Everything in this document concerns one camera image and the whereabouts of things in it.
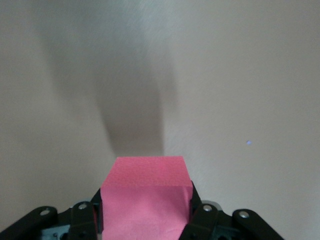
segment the pink object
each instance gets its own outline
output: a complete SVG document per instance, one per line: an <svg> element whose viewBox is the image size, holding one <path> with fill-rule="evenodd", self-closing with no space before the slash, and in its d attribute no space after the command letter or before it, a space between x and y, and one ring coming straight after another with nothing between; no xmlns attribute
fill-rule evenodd
<svg viewBox="0 0 320 240"><path fill-rule="evenodd" d="M178 240L193 186L182 156L118 157L101 186L103 240Z"/></svg>

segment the gray background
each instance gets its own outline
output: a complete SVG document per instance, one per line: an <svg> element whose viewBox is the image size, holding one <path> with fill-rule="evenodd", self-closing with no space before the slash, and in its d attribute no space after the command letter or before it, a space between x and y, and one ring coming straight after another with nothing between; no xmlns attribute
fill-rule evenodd
<svg viewBox="0 0 320 240"><path fill-rule="evenodd" d="M0 6L0 230L93 196L116 156L182 155L227 214L320 239L319 1Z"/></svg>

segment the pink foam block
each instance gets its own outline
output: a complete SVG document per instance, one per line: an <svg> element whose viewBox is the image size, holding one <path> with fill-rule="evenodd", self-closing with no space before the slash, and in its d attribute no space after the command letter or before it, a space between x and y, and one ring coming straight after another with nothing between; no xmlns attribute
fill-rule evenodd
<svg viewBox="0 0 320 240"><path fill-rule="evenodd" d="M193 186L181 156L118 157L101 186L103 240L178 240Z"/></svg>

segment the bolt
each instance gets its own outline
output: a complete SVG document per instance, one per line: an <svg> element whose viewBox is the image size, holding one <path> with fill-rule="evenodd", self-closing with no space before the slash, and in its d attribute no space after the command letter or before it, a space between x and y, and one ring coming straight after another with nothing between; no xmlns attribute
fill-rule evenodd
<svg viewBox="0 0 320 240"><path fill-rule="evenodd" d="M50 213L50 210L47 208L46 210L43 210L42 212L40 212L41 216L47 215L48 213Z"/></svg>
<svg viewBox="0 0 320 240"><path fill-rule="evenodd" d="M211 212L212 211L212 207L210 205L204 205L203 206L203 210L205 210L206 212Z"/></svg>
<svg viewBox="0 0 320 240"><path fill-rule="evenodd" d="M85 209L87 207L87 204L85 203L82 203L81 205L79 205L79 209L82 210L82 209Z"/></svg>
<svg viewBox="0 0 320 240"><path fill-rule="evenodd" d="M247 219L249 218L249 213L247 213L246 211L241 211L239 212L240 217L242 217L243 219Z"/></svg>

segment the silver screw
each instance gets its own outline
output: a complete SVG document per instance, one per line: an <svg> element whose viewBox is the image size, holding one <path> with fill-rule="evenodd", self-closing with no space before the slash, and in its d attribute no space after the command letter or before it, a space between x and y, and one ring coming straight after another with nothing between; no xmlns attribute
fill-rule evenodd
<svg viewBox="0 0 320 240"><path fill-rule="evenodd" d="M85 203L82 203L81 205L79 205L79 209L82 210L82 209L85 209L87 207L87 204Z"/></svg>
<svg viewBox="0 0 320 240"><path fill-rule="evenodd" d="M48 213L50 213L50 210L47 208L46 210L43 210L42 212L40 212L41 216L47 215Z"/></svg>
<svg viewBox="0 0 320 240"><path fill-rule="evenodd" d="M249 218L249 213L247 213L246 211L241 211L239 212L240 217L242 217L243 219L247 219Z"/></svg>
<svg viewBox="0 0 320 240"><path fill-rule="evenodd" d="M211 212L212 211L212 207L210 205L204 205L203 206L203 210L205 210L206 212Z"/></svg>

